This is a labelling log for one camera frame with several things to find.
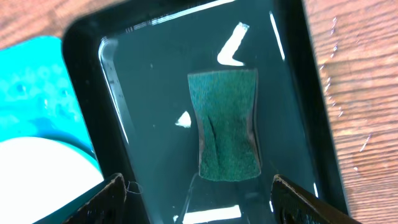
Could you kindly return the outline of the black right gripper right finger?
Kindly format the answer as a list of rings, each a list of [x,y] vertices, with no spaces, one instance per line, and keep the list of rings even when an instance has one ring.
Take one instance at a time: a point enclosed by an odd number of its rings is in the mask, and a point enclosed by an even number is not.
[[[279,174],[273,179],[271,203],[278,224],[361,224]]]

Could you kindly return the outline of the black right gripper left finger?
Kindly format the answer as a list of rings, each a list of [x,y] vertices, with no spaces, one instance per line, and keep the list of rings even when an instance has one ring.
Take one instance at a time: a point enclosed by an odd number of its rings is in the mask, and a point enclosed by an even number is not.
[[[123,219],[126,188],[124,177],[115,173],[90,189],[88,200],[80,205],[63,223],[117,224]]]

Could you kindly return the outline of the white plate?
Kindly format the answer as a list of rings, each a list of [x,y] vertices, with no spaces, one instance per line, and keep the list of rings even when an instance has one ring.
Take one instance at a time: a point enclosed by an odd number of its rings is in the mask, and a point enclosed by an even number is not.
[[[1,223],[34,223],[103,181],[96,159],[37,137],[1,143]]]

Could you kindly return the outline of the green scrubbing sponge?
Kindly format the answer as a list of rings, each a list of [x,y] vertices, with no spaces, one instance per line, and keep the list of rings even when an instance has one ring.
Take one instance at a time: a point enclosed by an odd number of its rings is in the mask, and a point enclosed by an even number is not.
[[[220,70],[187,77],[199,135],[199,175],[240,182],[261,174],[256,127],[256,70]]]

